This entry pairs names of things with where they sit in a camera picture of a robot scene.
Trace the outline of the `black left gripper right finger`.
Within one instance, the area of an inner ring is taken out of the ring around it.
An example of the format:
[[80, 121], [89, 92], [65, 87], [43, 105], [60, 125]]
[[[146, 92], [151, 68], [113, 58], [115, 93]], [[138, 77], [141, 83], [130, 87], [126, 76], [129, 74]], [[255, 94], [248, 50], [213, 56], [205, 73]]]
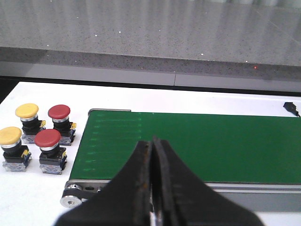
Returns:
[[207, 186], [166, 140], [152, 141], [152, 197], [163, 226], [262, 226], [251, 211]]

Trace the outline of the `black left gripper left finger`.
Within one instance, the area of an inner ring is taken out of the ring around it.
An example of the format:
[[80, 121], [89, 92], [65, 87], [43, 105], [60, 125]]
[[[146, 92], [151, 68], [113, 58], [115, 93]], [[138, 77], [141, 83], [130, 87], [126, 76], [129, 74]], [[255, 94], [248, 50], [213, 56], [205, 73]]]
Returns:
[[64, 213], [57, 226], [149, 226], [151, 144], [139, 141], [119, 173], [96, 195]]

